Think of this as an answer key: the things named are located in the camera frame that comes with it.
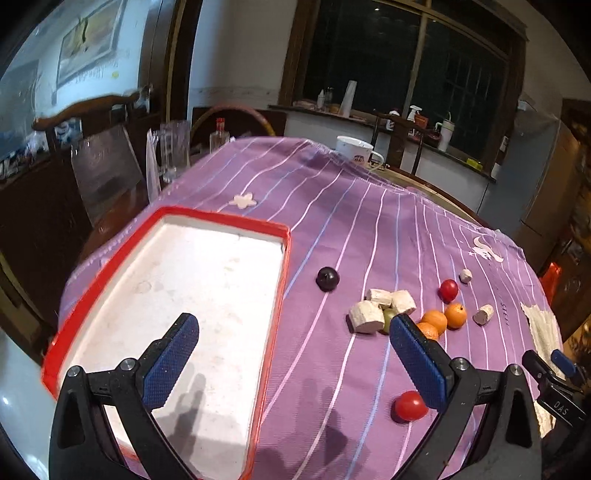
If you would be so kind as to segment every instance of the green lime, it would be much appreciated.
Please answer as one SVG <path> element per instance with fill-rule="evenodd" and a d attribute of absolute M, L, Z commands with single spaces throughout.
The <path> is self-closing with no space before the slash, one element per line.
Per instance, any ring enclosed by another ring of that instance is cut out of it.
<path fill-rule="evenodd" d="M 384 328 L 380 330 L 385 335 L 390 335 L 390 322 L 396 316 L 396 312 L 392 309 L 384 310 Z"/>

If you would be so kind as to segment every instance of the red tomato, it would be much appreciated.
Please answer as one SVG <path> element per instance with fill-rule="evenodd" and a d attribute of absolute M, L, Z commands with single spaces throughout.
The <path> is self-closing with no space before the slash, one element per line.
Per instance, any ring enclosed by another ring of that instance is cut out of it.
<path fill-rule="evenodd" d="M 457 297 L 457 283 L 453 280 L 444 280 L 439 287 L 439 296 L 445 303 L 451 303 Z"/>
<path fill-rule="evenodd" d="M 418 392 L 410 391 L 400 395 L 394 403 L 394 412 L 404 421 L 422 419 L 429 409 Z"/>

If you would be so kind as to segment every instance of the red tray rim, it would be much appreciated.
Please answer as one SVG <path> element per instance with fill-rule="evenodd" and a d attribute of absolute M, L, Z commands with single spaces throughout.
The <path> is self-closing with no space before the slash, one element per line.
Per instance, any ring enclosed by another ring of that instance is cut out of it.
<path fill-rule="evenodd" d="M 262 422 L 262 410 L 267 394 L 267 384 L 271 373 L 271 363 L 277 340 L 277 330 L 279 327 L 281 307 L 283 304 L 283 292 L 287 283 L 287 271 L 289 257 L 291 253 L 291 232 L 289 227 L 280 223 L 267 222 L 248 217 L 231 215 L 228 213 L 207 212 L 205 210 L 196 210 L 179 206 L 163 206 L 157 209 L 136 231 L 119 247 L 113 257 L 97 273 L 91 281 L 88 289 L 80 296 L 80 299 L 74 306 L 72 312 L 68 315 L 62 329 L 54 337 L 47 352 L 43 366 L 41 367 L 41 382 L 49 390 L 50 394 L 57 399 L 57 384 L 61 366 L 66 358 L 70 346 L 72 345 L 76 334 L 78 333 L 86 316 L 95 304 L 96 300 L 107 286 L 108 282 L 115 275 L 121 264 L 127 256 L 134 250 L 139 242 L 148 234 L 148 232 L 166 216 L 186 216 L 193 219 L 206 222 L 217 223 L 231 226 L 243 230 L 262 233 L 274 236 L 283 240 L 284 254 L 281 275 L 275 294 L 275 305 L 273 308 L 273 317 L 271 319 L 271 328 L 267 339 L 267 347 L 263 357 L 261 375 L 259 378 L 259 388 L 255 400 L 254 414 L 251 421 L 251 432 L 246 453 L 246 465 L 242 475 L 238 480 L 248 480 L 252 475 L 254 467 L 256 446 L 259 439 L 259 431 Z M 125 456 L 139 461 L 137 456 L 126 448 L 122 449 Z"/>

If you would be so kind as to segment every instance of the dark window pane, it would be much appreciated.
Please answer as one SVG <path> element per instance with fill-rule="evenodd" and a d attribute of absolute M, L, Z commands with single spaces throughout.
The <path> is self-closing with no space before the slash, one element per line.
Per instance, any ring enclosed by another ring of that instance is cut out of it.
<path fill-rule="evenodd" d="M 511 27 L 473 0 L 433 0 L 431 8 L 509 53 L 511 41 L 515 37 Z"/>
<path fill-rule="evenodd" d="M 323 0 L 306 70 L 304 97 L 334 89 L 340 103 L 357 81 L 353 108 L 402 109 L 417 48 L 420 16 L 371 0 Z"/>
<path fill-rule="evenodd" d="M 464 35 L 429 22 L 413 104 L 432 127 L 456 124 L 450 145 L 480 160 L 499 105 L 506 63 Z"/>

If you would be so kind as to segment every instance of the white wooden block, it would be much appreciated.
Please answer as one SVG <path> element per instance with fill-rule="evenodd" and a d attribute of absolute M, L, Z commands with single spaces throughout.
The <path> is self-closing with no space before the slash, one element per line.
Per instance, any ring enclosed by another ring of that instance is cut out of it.
<path fill-rule="evenodd" d="M 384 328 L 382 309 L 369 300 L 357 302 L 349 312 L 353 331 L 357 333 L 375 333 Z"/>
<path fill-rule="evenodd" d="M 484 305 L 472 316 L 472 320 L 478 325 L 483 326 L 490 321 L 494 314 L 495 309 L 491 305 Z"/>
<path fill-rule="evenodd" d="M 378 307 L 389 309 L 392 305 L 392 294 L 388 290 L 370 288 L 365 296 L 365 300 L 375 303 Z"/>
<path fill-rule="evenodd" d="M 417 309 L 413 298 L 407 290 L 398 290 L 392 293 L 392 310 L 396 315 L 406 313 L 410 315 Z"/>
<path fill-rule="evenodd" d="M 464 270 L 460 272 L 459 276 L 460 281 L 465 285 L 468 285 L 472 281 L 472 272 L 467 268 L 464 268 Z"/>

